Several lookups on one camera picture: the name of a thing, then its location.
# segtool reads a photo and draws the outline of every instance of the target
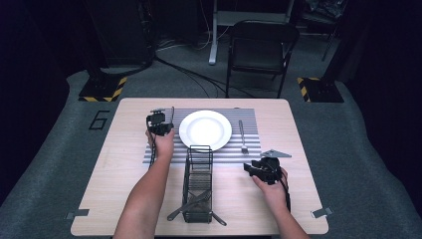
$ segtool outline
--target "yellow and black tape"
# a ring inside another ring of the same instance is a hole
[[[305,102],[310,102],[310,94],[305,85],[305,80],[312,80],[312,81],[319,81],[319,78],[298,78],[299,87],[301,88],[302,97],[304,98]]]
[[[120,82],[118,82],[118,85],[110,97],[105,98],[99,98],[99,97],[80,97],[79,100],[82,102],[115,102],[118,99],[118,96],[120,96],[121,91],[123,90],[123,86],[126,83],[127,78],[122,78]]]

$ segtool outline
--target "fork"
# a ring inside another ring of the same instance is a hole
[[[249,154],[248,147],[245,145],[245,136],[243,133],[243,123],[241,120],[239,120],[239,128],[240,128],[240,135],[242,136],[242,153],[243,154]]]

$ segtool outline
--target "black wire basket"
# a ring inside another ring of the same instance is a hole
[[[186,153],[182,205],[188,223],[210,223],[212,220],[213,152],[208,145],[191,145]]]

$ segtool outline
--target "metal bracket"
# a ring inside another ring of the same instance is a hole
[[[68,214],[65,216],[65,219],[73,220],[76,216],[88,216],[89,212],[90,209],[78,209],[76,212],[68,212]]]
[[[327,217],[327,216],[331,215],[332,213],[334,213],[334,211],[332,211],[330,207],[327,207],[327,208],[322,208],[322,209],[317,210],[317,211],[312,211],[311,216],[313,218],[319,218],[319,217],[322,217],[322,216]]]
[[[292,157],[290,154],[283,153],[283,152],[280,152],[280,151],[276,151],[276,150],[273,150],[273,149],[261,153],[261,156],[266,156],[266,157]]]

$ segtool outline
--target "wooden tabletop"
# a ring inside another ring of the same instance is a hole
[[[292,214],[308,234],[324,234],[324,217],[313,218],[321,209],[317,188],[308,164],[289,103],[263,99],[123,99],[109,128],[102,151],[82,199],[80,209],[88,216],[75,217],[75,236],[112,235],[128,194],[146,173],[142,164],[146,148],[145,119],[157,108],[255,109],[262,151],[274,149],[291,154],[279,158],[289,174]],[[157,236],[275,235],[277,225],[260,189],[241,163],[215,164],[213,169],[213,211],[227,222],[185,223],[168,214],[181,206],[184,165],[171,164],[164,202],[158,219]]]

